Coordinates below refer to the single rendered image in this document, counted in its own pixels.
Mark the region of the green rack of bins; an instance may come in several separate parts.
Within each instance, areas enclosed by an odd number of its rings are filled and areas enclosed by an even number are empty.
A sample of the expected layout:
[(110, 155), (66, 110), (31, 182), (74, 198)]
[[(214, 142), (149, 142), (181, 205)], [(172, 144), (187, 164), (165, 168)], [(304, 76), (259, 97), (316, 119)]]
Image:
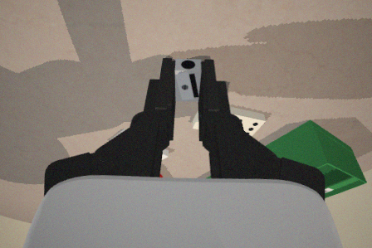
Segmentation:
[(311, 120), (266, 147), (278, 158), (318, 168), (325, 177), (325, 198), (367, 183), (352, 148)]

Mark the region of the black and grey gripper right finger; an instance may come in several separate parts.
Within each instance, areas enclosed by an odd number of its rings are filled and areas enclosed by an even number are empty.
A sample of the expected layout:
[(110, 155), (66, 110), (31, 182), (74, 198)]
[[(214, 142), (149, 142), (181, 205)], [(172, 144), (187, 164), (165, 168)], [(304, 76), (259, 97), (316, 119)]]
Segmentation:
[(325, 200), (325, 177), (318, 168), (278, 158), (244, 131), (242, 121), (231, 114), (226, 82), (216, 81), (214, 60), (201, 61), (198, 133), (209, 151), (211, 178), (292, 181), (314, 189)]

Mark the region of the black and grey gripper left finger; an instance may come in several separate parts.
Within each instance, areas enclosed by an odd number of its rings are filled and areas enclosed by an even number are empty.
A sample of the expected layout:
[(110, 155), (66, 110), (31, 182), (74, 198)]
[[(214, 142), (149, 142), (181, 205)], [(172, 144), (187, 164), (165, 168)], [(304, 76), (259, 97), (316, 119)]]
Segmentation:
[(159, 80), (149, 80), (144, 111), (94, 153), (51, 163), (45, 171), (44, 196), (54, 185), (74, 177), (159, 177), (163, 150), (174, 139), (175, 102), (175, 61), (163, 58)]

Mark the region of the silver pencil sharpener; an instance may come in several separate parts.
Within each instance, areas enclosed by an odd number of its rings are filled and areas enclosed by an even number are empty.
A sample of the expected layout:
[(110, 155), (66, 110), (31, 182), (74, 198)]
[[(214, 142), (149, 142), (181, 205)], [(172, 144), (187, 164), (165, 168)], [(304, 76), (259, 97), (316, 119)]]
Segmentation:
[(175, 59), (175, 101), (198, 102), (201, 60)]

